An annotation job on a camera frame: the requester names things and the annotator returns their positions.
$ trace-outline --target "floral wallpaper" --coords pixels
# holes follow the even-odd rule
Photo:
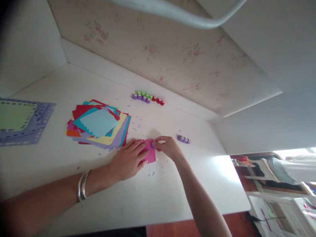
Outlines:
[[[210,17],[196,1],[171,3]],[[222,116],[281,91],[221,29],[200,30],[104,0],[49,0],[63,38]]]

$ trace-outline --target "white desk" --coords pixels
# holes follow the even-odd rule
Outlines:
[[[54,102],[57,106],[37,145],[0,148],[1,186],[5,197],[111,160],[116,150],[109,153],[92,145],[79,145],[64,134],[76,105],[94,98],[119,106],[132,116],[128,138],[175,137],[177,133],[190,138],[191,144],[179,145],[220,211],[227,214],[249,210],[249,201],[235,168],[229,156],[225,156],[212,124],[168,105],[168,101],[160,106],[155,102],[132,100],[133,92],[68,63],[17,93],[14,98]],[[163,153],[156,155],[157,162],[146,165],[134,178],[75,205],[40,236],[65,236],[192,219],[174,163]]]

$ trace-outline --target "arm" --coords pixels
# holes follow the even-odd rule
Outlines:
[[[141,160],[149,151],[140,154],[145,145],[142,141],[135,142],[133,139],[109,164],[91,170],[85,188],[87,197],[135,176],[147,163]],[[82,173],[57,180],[4,201],[2,208],[10,235],[32,236],[78,203],[78,182],[81,175]]]
[[[172,137],[161,136],[155,139],[153,145],[158,151],[163,151],[169,156],[177,166],[185,195],[201,236],[231,237],[222,214],[197,179],[176,141]]]

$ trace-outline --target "bracelet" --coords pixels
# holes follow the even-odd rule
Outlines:
[[[82,174],[82,176],[79,180],[79,183],[78,183],[78,200],[79,200],[79,202],[82,202],[88,198],[85,194],[85,187],[86,187],[86,181],[87,181],[89,171],[90,170],[88,170]]]
[[[85,172],[85,175],[83,177],[83,180],[82,180],[82,195],[85,199],[87,199],[88,197],[86,196],[86,193],[85,193],[85,187],[86,187],[86,181],[87,181],[87,178],[88,178],[88,174],[89,174],[90,170],[88,170],[87,172]]]
[[[82,201],[83,201],[82,198],[81,198],[81,190],[80,190],[80,188],[81,188],[82,177],[83,177],[84,174],[85,174],[85,173],[82,174],[82,176],[81,176],[81,178],[80,178],[80,180],[79,180],[79,183],[78,183],[78,199],[79,199],[79,202],[82,202]]]

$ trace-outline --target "wooden floor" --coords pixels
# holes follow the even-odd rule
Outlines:
[[[237,173],[245,191],[257,191],[256,185],[251,179],[244,178],[249,175],[244,167],[237,167]],[[224,215],[224,219],[233,237],[257,237],[261,236],[258,229],[246,219],[247,212]],[[147,237],[198,237],[200,236],[194,220],[158,224],[146,226]]]

